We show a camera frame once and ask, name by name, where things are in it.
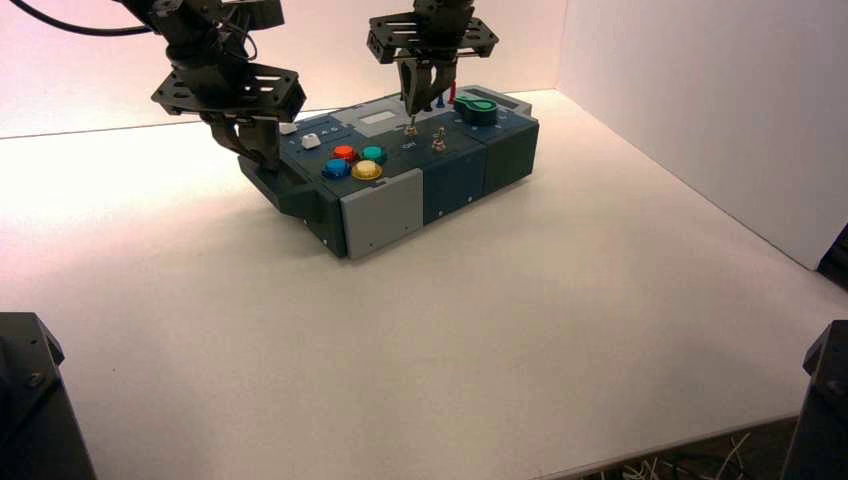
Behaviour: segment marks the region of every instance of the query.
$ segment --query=black cable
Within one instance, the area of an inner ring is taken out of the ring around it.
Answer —
[[[23,0],[9,0],[12,2],[12,5],[20,8],[26,13],[32,15],[33,17],[41,20],[42,22],[56,27],[60,30],[64,30],[66,32],[78,33],[80,35],[91,35],[95,37],[124,37],[127,35],[139,35],[142,33],[152,32],[149,27],[144,25],[139,25],[138,27],[127,27],[127,28],[89,28],[89,27],[81,27],[79,25],[71,25],[70,23],[65,23],[61,20],[56,20],[55,18],[44,14],[35,8],[28,5]]]

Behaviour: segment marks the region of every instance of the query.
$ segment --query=white wall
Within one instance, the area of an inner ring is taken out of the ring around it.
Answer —
[[[848,222],[848,2],[571,0],[561,68],[567,95],[805,266]]]
[[[478,16],[502,41],[490,59],[463,60],[459,81],[505,91],[553,88],[565,1],[478,0]],[[30,3],[70,23],[137,24],[112,1]],[[397,73],[365,46],[368,18],[411,9],[412,0],[284,0],[286,25],[254,35],[259,61],[299,71],[307,109],[386,95],[399,90]],[[73,35],[6,1],[0,1],[0,19],[0,138],[194,119],[168,117],[149,100],[170,72],[163,39]]]

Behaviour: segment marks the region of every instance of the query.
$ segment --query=control box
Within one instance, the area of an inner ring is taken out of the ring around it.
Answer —
[[[529,175],[531,105],[470,86],[416,116],[400,95],[280,126],[284,173],[239,159],[283,213],[339,257],[359,258]]]

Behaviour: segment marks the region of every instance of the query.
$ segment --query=gray panel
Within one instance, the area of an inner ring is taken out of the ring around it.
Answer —
[[[365,256],[424,225],[424,174],[410,170],[341,199],[347,251]]]
[[[529,117],[533,110],[533,106],[527,102],[522,102],[521,100],[479,85],[460,88],[457,91],[457,96],[463,95],[492,100],[498,103],[501,109],[510,110],[526,117]],[[445,101],[447,101],[447,97],[448,94],[445,93]],[[436,108],[435,102],[433,103],[433,110],[431,112],[419,112],[415,116],[416,121],[422,122],[428,118],[453,113],[453,107],[451,105],[446,105],[444,108]],[[381,114],[387,112],[390,112],[391,116],[387,116],[387,118],[382,120],[371,121],[374,118],[379,119]],[[406,115],[406,109],[400,100],[400,95],[392,95],[373,102],[339,110],[338,112],[331,113],[330,116],[344,125],[352,127],[359,134],[367,138],[373,138],[393,130],[402,130],[409,124],[409,117]]]
[[[432,112],[422,111],[415,118],[416,121],[423,121],[452,111],[453,108],[450,105],[446,105],[444,108],[433,108]],[[362,119],[368,119],[384,112],[391,112],[392,116],[385,120],[372,123],[362,121]],[[400,100],[400,95],[381,98],[380,100],[339,110],[338,112],[331,113],[330,116],[343,124],[350,125],[361,135],[368,138],[376,137],[392,130],[402,130],[409,124],[409,116],[406,115],[406,108]]]

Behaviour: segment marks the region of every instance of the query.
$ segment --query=screw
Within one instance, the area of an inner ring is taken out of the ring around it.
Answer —
[[[39,385],[44,383],[44,375],[40,373],[33,373],[27,378],[26,386],[27,388],[38,388]]]

